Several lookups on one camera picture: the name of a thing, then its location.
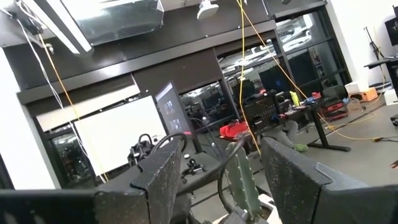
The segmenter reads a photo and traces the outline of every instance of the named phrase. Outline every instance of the window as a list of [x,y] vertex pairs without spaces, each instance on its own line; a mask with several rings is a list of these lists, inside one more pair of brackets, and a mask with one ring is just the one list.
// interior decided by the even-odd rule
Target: window
[[71,132],[61,135],[51,139],[51,142],[58,152],[67,174],[68,188],[74,188],[76,185],[94,187],[89,164],[84,158],[75,134]]
[[218,62],[223,74],[238,72],[240,69],[242,69],[242,65],[244,65],[246,68],[253,67],[263,61],[266,61],[267,59],[270,59],[271,55],[276,56],[272,41],[267,39],[265,40],[265,43],[267,47],[260,45],[245,50],[244,60],[242,60],[242,52],[231,54],[225,58],[219,58]]
[[278,22],[277,33],[287,53],[328,38],[323,18],[317,12]]
[[304,85],[299,86],[299,88],[305,93],[306,96],[311,96],[313,92],[321,92],[329,87],[343,85],[345,76],[347,76],[346,72],[337,73],[334,75],[328,75],[323,78],[319,78],[317,80],[313,80],[312,82],[308,82]]
[[240,80],[243,81],[243,99],[260,93],[262,90],[276,90],[277,92],[291,90],[289,80],[274,60],[246,69],[243,73],[243,78],[241,78],[241,72],[225,78],[236,103],[239,101]]
[[327,42],[288,54],[287,59],[298,85],[330,75],[339,69]]
[[[115,102],[93,113],[81,117],[87,118],[112,108],[124,105],[126,103],[138,100],[139,95]],[[84,155],[77,141],[77,136],[72,130],[70,124],[49,130],[45,133],[49,141],[51,153],[49,158],[52,164],[56,164],[57,178],[59,179],[63,189],[88,189],[102,184],[99,177],[95,177],[91,172],[91,164],[89,159]],[[119,174],[128,169],[128,166],[121,166],[115,170],[106,173],[109,180],[115,178]]]
[[[218,82],[185,93],[180,99],[189,118],[198,118],[208,126],[223,123],[223,120],[230,121],[234,116]],[[195,120],[192,124],[195,129],[203,127]]]

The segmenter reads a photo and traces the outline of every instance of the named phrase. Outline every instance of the metal beam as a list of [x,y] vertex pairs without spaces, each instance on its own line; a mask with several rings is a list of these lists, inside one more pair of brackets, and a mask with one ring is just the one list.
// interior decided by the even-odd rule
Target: metal beam
[[277,12],[274,15],[271,15],[270,18],[275,19],[277,21],[283,21],[283,20],[285,20],[289,17],[292,17],[294,15],[297,15],[297,14],[303,15],[307,11],[312,11],[312,10],[314,10],[318,7],[324,6],[326,4],[328,4],[328,2],[325,0],[320,1],[320,2],[314,2],[314,3],[307,4],[302,7],[296,7],[294,9],[289,9],[289,10],[286,10],[283,12]]
[[[254,27],[257,29],[258,32],[263,33],[276,29],[276,23],[275,21],[267,21],[256,24],[254,25]],[[245,27],[246,37],[255,34],[256,33],[250,26]],[[63,80],[63,84],[65,85],[65,88],[68,91],[75,90],[77,88],[81,88],[97,82],[102,82],[107,79],[117,77],[119,75],[133,72],[142,68],[150,67],[151,65],[162,63],[171,60],[173,58],[181,57],[187,54],[192,54],[234,40],[239,40],[241,38],[242,38],[242,33],[240,29],[233,30],[230,32],[225,32],[224,34],[214,35],[211,37],[204,38],[202,40],[179,45],[167,50],[162,50],[160,52],[156,52],[139,58],[127,60],[125,62],[110,65],[105,68],[97,69],[91,72],[86,72],[71,78],[66,78]],[[55,91],[57,91],[57,93],[63,93],[63,90],[59,82],[54,82],[52,83],[52,85]],[[51,97],[53,94],[51,92],[50,87],[48,85],[44,85],[32,88],[30,90],[24,90],[18,93],[17,95],[20,103],[25,105],[37,100]]]

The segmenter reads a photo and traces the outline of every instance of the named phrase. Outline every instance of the yellow bottle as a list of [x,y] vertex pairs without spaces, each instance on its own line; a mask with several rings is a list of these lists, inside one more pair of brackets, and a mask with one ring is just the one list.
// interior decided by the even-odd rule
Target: yellow bottle
[[290,96],[292,97],[295,106],[300,106],[299,97],[296,92],[290,91]]

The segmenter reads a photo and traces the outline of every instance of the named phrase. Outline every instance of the green object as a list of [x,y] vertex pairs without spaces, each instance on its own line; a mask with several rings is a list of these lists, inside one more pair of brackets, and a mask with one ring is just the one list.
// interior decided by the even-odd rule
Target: green object
[[[231,142],[227,152],[232,151],[235,143]],[[259,192],[254,183],[249,159],[243,147],[226,166],[227,176],[231,182],[231,191],[235,202],[242,209],[246,209],[252,219],[262,215]]]
[[305,152],[308,150],[308,146],[306,144],[295,144],[294,149],[297,152]]
[[295,106],[300,106],[299,97],[296,92],[290,91],[290,96],[292,97],[293,103]]

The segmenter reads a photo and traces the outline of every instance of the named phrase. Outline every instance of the orange box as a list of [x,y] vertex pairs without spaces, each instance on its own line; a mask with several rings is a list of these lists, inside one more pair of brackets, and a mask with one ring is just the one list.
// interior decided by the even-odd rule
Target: orange box
[[377,91],[376,88],[372,87],[360,93],[350,93],[348,97],[350,99],[358,99],[360,102],[370,102],[377,98]]

